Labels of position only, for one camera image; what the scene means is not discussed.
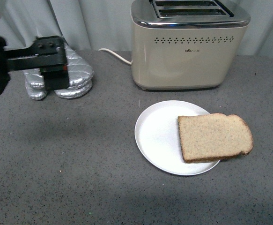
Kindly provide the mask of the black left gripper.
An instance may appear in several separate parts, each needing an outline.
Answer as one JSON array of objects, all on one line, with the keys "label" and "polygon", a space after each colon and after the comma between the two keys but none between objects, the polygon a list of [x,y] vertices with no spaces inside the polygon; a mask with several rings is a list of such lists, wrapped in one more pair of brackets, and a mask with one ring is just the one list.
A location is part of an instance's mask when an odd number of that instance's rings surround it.
[{"label": "black left gripper", "polygon": [[65,44],[62,37],[37,37],[33,44],[24,49],[6,50],[6,41],[0,37],[0,94],[3,93],[10,71],[38,68],[48,90],[67,89],[69,75]]}]

